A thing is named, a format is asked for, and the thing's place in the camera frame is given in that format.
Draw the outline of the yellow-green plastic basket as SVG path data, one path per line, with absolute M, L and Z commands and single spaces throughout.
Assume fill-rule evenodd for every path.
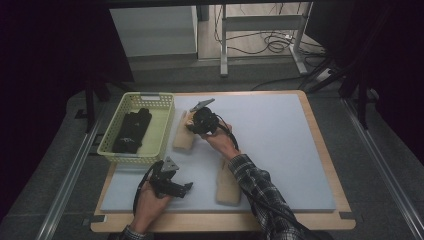
M 147 108 L 152 114 L 146 134 L 136 154 L 114 153 L 112 145 L 122 125 L 123 118 L 131 112 L 138 113 Z M 164 158 L 170 129 L 174 118 L 175 104 L 172 93 L 127 92 L 115 110 L 109 126 L 97 149 L 97 153 L 111 162 L 131 164 L 153 164 Z

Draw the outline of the person's left hand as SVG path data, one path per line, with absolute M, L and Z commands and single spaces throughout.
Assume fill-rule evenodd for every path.
M 140 190 L 136 212 L 129 229 L 140 235 L 146 234 L 149 226 L 162 214 L 171 200 L 172 197 L 168 195 L 157 198 L 150 183 L 146 182 Z

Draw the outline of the beige glove with orange fingers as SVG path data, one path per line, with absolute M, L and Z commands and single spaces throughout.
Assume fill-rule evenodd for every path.
M 172 143 L 174 149 L 190 150 L 192 148 L 195 135 L 186 127 L 190 116 L 191 113 L 187 111 L 184 111 L 181 116 Z
M 217 173 L 216 201 L 221 205 L 236 206 L 240 203 L 241 190 L 228 162 L 221 159 Z

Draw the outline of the plain black glove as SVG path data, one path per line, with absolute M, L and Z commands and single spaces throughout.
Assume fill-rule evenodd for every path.
M 140 139 L 144 138 L 146 131 L 148 129 L 148 126 L 151 122 L 151 119 L 152 119 L 152 114 L 147 108 L 141 108 L 139 112 L 137 113 L 135 126 L 137 127 L 137 136 Z

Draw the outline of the black metal stand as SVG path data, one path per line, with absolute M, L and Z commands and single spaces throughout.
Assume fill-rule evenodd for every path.
M 357 104 L 357 118 L 364 130 L 368 129 L 366 121 L 366 105 L 367 105 L 367 85 L 364 76 L 359 78 L 358 83 L 358 104 Z
M 86 132 L 87 133 L 91 131 L 95 123 L 94 95 L 97 96 L 100 102 L 107 102 L 110 100 L 111 94 L 106 86 L 106 83 L 103 80 L 90 79 L 86 81 L 85 98 L 86 98 L 86 117 L 87 117 Z

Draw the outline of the white cabinet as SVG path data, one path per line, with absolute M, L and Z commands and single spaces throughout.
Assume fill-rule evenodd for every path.
M 127 57 L 197 52 L 195 6 L 110 10 Z

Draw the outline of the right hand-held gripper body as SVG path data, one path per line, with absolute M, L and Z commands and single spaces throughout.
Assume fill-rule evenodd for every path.
M 199 101 L 193 108 L 190 109 L 191 118 L 195 120 L 197 134 L 214 133 L 219 125 L 218 117 L 213 113 L 207 105 L 212 103 L 214 98 Z

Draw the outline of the grey metal desk frame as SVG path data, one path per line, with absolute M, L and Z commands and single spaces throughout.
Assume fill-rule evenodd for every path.
M 311 2 L 307 2 L 301 14 L 296 15 L 270 15 L 270 16 L 234 16 L 228 17 L 227 6 L 222 5 L 221 18 L 221 50 L 220 50 L 220 75 L 228 76 L 228 54 L 226 34 L 228 32 L 240 31 L 266 31 L 266 30 L 294 30 L 295 40 L 289 45 L 289 50 L 294 59 L 300 75 L 306 75 L 307 69 L 300 56 L 299 46 L 302 40 L 309 13 L 312 7 Z

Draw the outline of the black glove with small logo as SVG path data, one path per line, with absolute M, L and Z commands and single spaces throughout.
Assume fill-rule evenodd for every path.
M 112 145 L 114 153 L 136 154 L 141 146 L 141 116 L 137 113 L 126 114 Z

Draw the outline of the white power strip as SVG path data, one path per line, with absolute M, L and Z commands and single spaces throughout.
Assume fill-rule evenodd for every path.
M 322 82 L 326 80 L 328 77 L 330 77 L 332 74 L 333 74 L 333 71 L 330 68 L 326 68 L 316 77 L 316 81 Z

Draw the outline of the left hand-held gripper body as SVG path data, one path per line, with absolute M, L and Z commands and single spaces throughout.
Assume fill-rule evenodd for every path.
M 170 157 L 154 163 L 152 167 L 153 171 L 149 182 L 157 198 L 164 198 L 167 195 L 167 190 L 177 190 L 175 188 L 176 183 L 172 182 L 171 179 L 179 167 Z

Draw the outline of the person's right hand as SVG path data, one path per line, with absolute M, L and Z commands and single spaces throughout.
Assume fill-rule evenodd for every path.
M 201 138 L 207 141 L 227 161 L 240 155 L 240 151 L 235 148 L 230 136 L 221 128 L 218 128 L 213 134 L 203 134 Z

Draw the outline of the dark curtain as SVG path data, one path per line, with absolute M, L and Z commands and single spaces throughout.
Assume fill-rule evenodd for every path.
M 56 135 L 69 98 L 132 78 L 102 0 L 0 0 L 0 221 Z
M 346 67 L 386 7 L 390 12 L 351 80 L 363 79 L 376 91 L 376 110 L 424 164 L 424 0 L 318 0 L 306 35 Z

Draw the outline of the aluminium rail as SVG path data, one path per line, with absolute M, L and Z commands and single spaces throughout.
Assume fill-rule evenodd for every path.
M 402 217 L 408 225 L 415 240 L 424 240 L 424 221 L 416 210 L 412 200 L 405 193 L 400 183 L 390 169 L 386 158 L 380 151 L 371 133 L 358 120 L 357 110 L 354 105 L 346 99 L 341 99 L 353 126 L 374 162 L 383 182 L 396 203 Z
M 91 146 L 96 138 L 98 129 L 103 122 L 104 107 L 99 111 L 99 118 L 94 121 L 91 129 L 84 135 L 79 149 L 71 161 L 71 165 L 62 181 L 60 188 L 50 206 L 46 217 L 36 235 L 35 240 L 52 240 L 60 219 L 73 192 L 77 179 L 90 153 Z

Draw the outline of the white foam mat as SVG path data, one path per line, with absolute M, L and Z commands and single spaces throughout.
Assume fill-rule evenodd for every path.
M 209 108 L 232 126 L 240 150 L 257 167 L 269 172 L 272 183 L 294 212 L 336 209 L 298 94 L 215 94 L 212 98 Z M 245 197 L 237 204 L 216 200 L 221 155 L 206 141 L 195 138 L 189 150 L 169 146 L 166 155 L 179 166 L 173 181 L 193 184 L 185 197 L 171 201 L 170 211 L 250 209 Z

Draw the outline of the wooden table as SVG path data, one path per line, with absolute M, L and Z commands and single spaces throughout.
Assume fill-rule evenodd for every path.
M 351 230 L 356 221 L 346 200 L 333 162 L 322 138 L 313 111 L 304 92 L 289 91 L 259 91 L 259 92 L 216 92 L 213 95 L 246 95 L 253 94 L 288 94 L 296 93 L 300 97 L 302 108 L 307 118 L 321 163 L 335 200 L 336 209 L 332 212 L 300 212 L 296 213 L 299 222 L 314 230 Z M 256 231 L 259 225 L 248 211 L 170 211 L 167 209 L 151 226 L 154 232 L 224 232 L 224 231 Z

